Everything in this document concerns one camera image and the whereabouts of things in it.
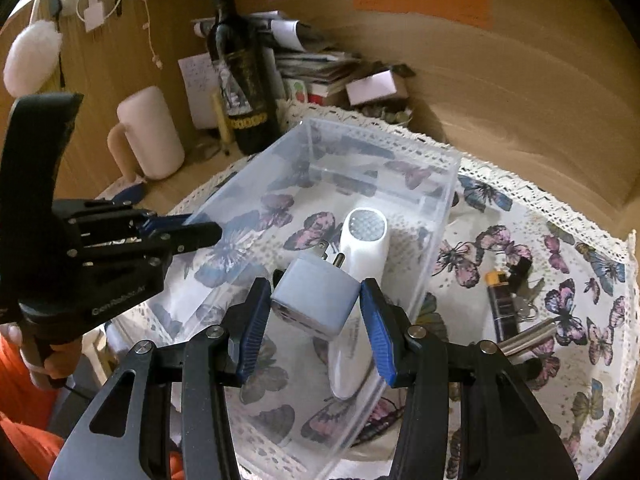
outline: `plug adapter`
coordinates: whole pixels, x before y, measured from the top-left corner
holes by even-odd
[[[340,270],[343,254],[333,265],[324,258],[325,253],[307,252],[293,260],[271,295],[271,309],[285,322],[331,341],[360,295],[360,282]]]

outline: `lighter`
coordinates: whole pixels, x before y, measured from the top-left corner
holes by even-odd
[[[487,293],[494,316],[495,337],[498,343],[518,335],[518,317],[511,298],[507,275],[498,270],[488,272],[484,277]]]

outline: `white box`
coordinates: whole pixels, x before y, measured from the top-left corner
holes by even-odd
[[[347,94],[351,106],[382,99],[406,99],[409,97],[404,79],[391,70],[352,81],[347,85]]]

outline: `metal screw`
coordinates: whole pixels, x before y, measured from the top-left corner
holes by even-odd
[[[136,349],[136,354],[146,354],[154,347],[154,344],[151,341],[140,341],[137,343],[134,348]]]
[[[316,245],[311,249],[315,254],[320,256],[323,260],[326,260],[326,250],[329,247],[329,242],[326,240],[319,240]]]
[[[485,354],[491,355],[495,354],[498,351],[497,345],[493,341],[489,341],[488,339],[479,342],[478,346]]]
[[[209,328],[207,328],[207,331],[205,332],[205,334],[209,339],[218,339],[219,337],[222,337],[223,335],[225,335],[225,329],[222,328],[220,325],[212,325]]]
[[[419,325],[411,325],[406,332],[413,339],[422,339],[427,335],[427,329]]]

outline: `white fluffy ball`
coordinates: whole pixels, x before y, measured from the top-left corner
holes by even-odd
[[[62,47],[62,34],[53,22],[39,20],[15,38],[4,65],[4,86],[18,98],[35,94],[51,77]]]

